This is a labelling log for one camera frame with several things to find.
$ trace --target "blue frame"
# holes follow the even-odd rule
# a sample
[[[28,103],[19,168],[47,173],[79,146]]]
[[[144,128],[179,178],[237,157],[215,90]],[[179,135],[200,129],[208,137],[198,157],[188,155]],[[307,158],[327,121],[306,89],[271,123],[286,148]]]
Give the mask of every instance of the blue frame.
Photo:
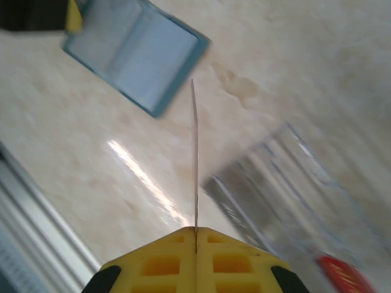
[[[94,0],[88,0],[86,2],[86,4],[83,5],[83,7],[81,7],[81,15],[85,15],[87,12],[88,12],[88,9],[89,7],[92,5]],[[179,72],[177,73],[177,75],[175,76],[174,78],[174,81],[170,84],[170,86],[168,87],[168,89],[166,90],[166,92],[163,94],[162,98],[160,99],[160,102],[158,103],[158,105],[152,110],[148,110],[146,109],[145,107],[141,106],[138,102],[136,102],[134,99],[132,99],[131,96],[127,95],[125,92],[123,92],[121,89],[118,89],[116,86],[114,86],[113,84],[111,84],[110,82],[106,81],[100,74],[98,74],[97,72],[95,72],[93,70],[93,68],[91,68],[90,66],[88,66],[87,64],[85,64],[81,59],[79,59],[77,56],[75,56],[72,52],[70,52],[68,50],[68,45],[72,42],[72,40],[74,39],[74,35],[69,35],[69,37],[67,38],[67,40],[65,41],[62,49],[68,53],[70,56],[72,56],[74,59],[76,59],[79,63],[81,63],[82,65],[84,65],[85,67],[87,67],[90,71],[92,71],[93,73],[95,73],[96,75],[98,75],[100,78],[102,78],[105,82],[107,82],[109,85],[111,85],[113,88],[115,88],[116,90],[118,90],[123,96],[125,96],[128,100],[130,100],[131,102],[133,102],[135,105],[137,105],[138,107],[140,107],[142,110],[144,110],[146,113],[148,113],[149,115],[151,115],[153,118],[158,118],[160,116],[162,116],[162,114],[164,113],[164,111],[167,109],[169,103],[172,101],[172,99],[174,98],[175,94],[178,92],[178,90],[180,89],[180,87],[182,86],[182,84],[185,82],[186,78],[188,77],[188,75],[190,74],[191,70],[195,67],[196,63],[200,60],[200,58],[202,57],[203,53],[206,51],[207,47],[209,46],[210,44],[210,40],[208,38],[206,38],[204,35],[202,35],[201,33],[197,32],[196,30],[192,29],[191,27],[189,27],[187,24],[183,23],[182,21],[180,21],[178,18],[172,16],[172,15],[169,15],[167,14],[166,12],[162,11],[161,9],[153,6],[158,13],[164,15],[165,17],[167,17],[169,20],[171,20],[172,22],[174,22],[175,24],[179,25],[180,27],[182,27],[184,30],[188,31],[190,34],[192,34],[193,36],[195,36],[198,41],[197,43],[195,44],[193,50],[191,51],[188,59],[186,60],[186,62],[182,65],[182,67],[180,68]]]

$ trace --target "black object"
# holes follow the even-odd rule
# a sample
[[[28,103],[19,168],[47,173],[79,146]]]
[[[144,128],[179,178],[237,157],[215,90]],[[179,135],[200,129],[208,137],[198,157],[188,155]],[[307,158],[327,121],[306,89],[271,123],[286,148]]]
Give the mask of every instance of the black object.
[[[63,30],[68,0],[0,0],[0,27],[8,31]]]
[[[299,277],[290,270],[275,266],[271,271],[283,293],[310,293]]]
[[[108,293],[120,275],[119,266],[110,266],[107,269],[97,272],[81,293]]]

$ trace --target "red object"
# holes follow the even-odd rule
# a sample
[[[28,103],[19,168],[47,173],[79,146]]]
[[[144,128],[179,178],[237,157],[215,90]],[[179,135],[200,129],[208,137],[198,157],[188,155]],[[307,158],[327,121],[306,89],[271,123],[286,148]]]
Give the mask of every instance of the red object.
[[[339,293],[376,293],[361,273],[350,264],[328,255],[318,258],[318,263]]]

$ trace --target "marble floor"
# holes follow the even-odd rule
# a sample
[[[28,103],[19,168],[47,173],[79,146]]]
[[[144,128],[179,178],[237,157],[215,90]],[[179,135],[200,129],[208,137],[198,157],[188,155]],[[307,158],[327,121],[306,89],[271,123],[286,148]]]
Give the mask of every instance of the marble floor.
[[[191,75],[200,182],[284,121],[317,125],[307,140],[391,235],[378,213],[391,205],[391,2],[153,2],[212,41]],[[190,86],[155,120],[64,38],[0,33],[0,140],[106,262],[194,221]],[[203,192],[199,209],[201,226],[239,237]]]

